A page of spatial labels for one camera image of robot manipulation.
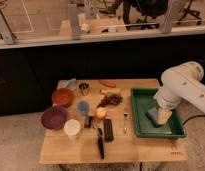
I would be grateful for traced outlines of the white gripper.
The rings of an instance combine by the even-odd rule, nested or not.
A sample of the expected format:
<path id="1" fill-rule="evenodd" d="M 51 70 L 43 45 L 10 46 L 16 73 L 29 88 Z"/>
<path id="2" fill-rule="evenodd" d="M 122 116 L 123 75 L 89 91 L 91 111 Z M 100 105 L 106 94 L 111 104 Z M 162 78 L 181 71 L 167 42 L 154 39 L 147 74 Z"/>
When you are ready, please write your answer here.
<path id="1" fill-rule="evenodd" d="M 172 115 L 171 110 L 175 109 L 180 104 L 181 97 L 167 87 L 160 87 L 154 95 L 154 99 L 161 107 L 158 110 L 158 123 L 165 124 Z"/>

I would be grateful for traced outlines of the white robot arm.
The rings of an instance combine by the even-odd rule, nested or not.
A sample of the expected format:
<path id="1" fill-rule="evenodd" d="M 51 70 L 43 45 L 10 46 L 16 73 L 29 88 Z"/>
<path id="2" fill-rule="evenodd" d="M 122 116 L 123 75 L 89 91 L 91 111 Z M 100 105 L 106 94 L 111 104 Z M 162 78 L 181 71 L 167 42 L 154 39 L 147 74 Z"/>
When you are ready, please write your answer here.
<path id="1" fill-rule="evenodd" d="M 160 108 L 168 110 L 175 109 L 185 99 L 205 113 L 205 85 L 201 83 L 203 76 L 203 67 L 195 61 L 166 69 L 161 75 L 162 86 L 154 99 Z"/>

